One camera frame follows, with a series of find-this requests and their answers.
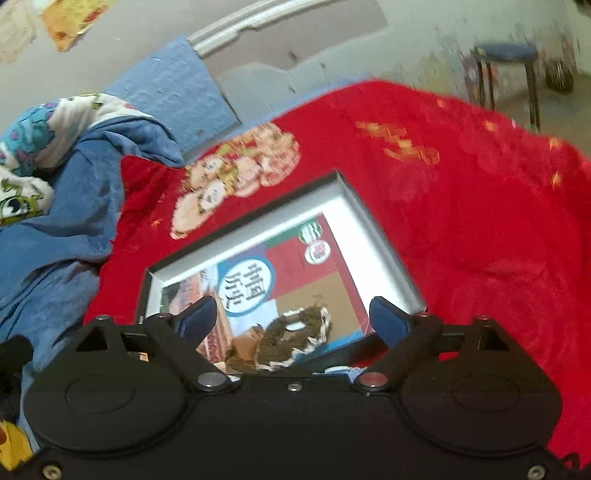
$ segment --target cartoon character print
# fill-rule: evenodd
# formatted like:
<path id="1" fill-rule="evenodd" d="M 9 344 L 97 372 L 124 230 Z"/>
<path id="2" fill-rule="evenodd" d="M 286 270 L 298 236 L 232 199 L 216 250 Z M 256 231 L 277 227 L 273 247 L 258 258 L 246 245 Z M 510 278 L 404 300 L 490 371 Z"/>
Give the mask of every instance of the cartoon character print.
<path id="1" fill-rule="evenodd" d="M 300 162 L 294 136 L 265 123 L 224 142 L 214 154 L 186 167 L 172 218 L 170 236 L 186 238 L 215 212 L 223 201 L 246 198 L 261 187 L 281 183 Z"/>
<path id="2" fill-rule="evenodd" d="M 0 182 L 0 226 L 12 225 L 25 218 L 43 215 L 38 200 L 43 200 L 45 196 L 34 185 L 31 185 L 31 188 L 35 193 L 29 197 L 23 196 L 22 186 L 13 185 L 8 179 L 2 179 Z M 12 192 L 12 195 L 4 195 L 8 192 Z"/>
<path id="3" fill-rule="evenodd" d="M 19 166 L 13 173 L 29 177 L 35 169 L 38 153 L 55 138 L 48 120 L 57 109 L 58 102 L 44 103 L 27 110 L 8 128 L 4 137 L 7 150 L 17 159 Z"/>

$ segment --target floor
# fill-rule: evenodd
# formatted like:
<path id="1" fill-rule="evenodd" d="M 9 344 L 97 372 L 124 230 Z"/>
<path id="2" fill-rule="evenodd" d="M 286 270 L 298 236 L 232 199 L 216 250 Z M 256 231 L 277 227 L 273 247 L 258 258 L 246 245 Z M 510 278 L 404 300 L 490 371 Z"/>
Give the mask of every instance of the floor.
<path id="1" fill-rule="evenodd" d="M 499 111 L 529 126 L 527 94 L 501 104 Z M 591 77 L 577 76 L 574 92 L 567 95 L 542 89 L 540 115 L 544 135 L 564 138 L 591 158 Z"/>

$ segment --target blue cloth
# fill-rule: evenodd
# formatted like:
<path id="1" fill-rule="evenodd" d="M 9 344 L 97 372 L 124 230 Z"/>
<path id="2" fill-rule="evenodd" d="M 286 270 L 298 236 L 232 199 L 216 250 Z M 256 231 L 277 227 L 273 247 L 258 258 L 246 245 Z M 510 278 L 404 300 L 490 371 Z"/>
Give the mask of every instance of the blue cloth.
<path id="1" fill-rule="evenodd" d="M 183 37 L 138 63 L 106 93 L 158 118 L 183 153 L 239 124 L 203 60 Z"/>
<path id="2" fill-rule="evenodd" d="M 24 369 L 23 395 L 80 325 L 96 294 L 96 267 L 111 253 L 124 199 L 119 169 L 124 154 L 167 166 L 184 163 L 171 134 L 156 120 L 102 122 L 79 138 L 48 180 L 56 194 L 49 214 L 0 228 L 0 342 L 24 335 L 34 348 Z M 32 438 L 23 415 L 20 422 Z"/>

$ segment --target blue blanket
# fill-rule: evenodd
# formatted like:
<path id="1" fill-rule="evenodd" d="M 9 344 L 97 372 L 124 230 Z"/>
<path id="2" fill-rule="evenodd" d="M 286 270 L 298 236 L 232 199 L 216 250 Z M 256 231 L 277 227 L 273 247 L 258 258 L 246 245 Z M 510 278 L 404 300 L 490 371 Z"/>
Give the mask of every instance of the blue blanket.
<path id="1" fill-rule="evenodd" d="M 24 335 L 34 348 L 23 394 L 76 331 L 96 294 L 97 268 L 111 253 L 123 202 L 119 162 L 127 154 L 167 166 L 184 163 L 156 120 L 102 122 L 78 139 L 49 178 L 56 195 L 49 214 L 0 228 L 0 342 Z M 21 426 L 32 439 L 23 415 Z"/>

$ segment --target red blanket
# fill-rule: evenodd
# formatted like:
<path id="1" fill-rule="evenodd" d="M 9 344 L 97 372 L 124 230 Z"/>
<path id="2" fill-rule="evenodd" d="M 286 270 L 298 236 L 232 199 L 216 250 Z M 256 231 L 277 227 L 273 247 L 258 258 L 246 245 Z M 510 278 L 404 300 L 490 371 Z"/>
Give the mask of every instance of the red blanket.
<path id="1" fill-rule="evenodd" d="M 147 267 L 338 168 L 431 311 L 449 323 L 491 315 L 544 368 L 564 400 L 550 448 L 591 460 L 591 169 L 573 147 L 376 81 L 212 154 L 186 170 L 124 158 L 126 201 L 87 319 L 131 322 Z"/>

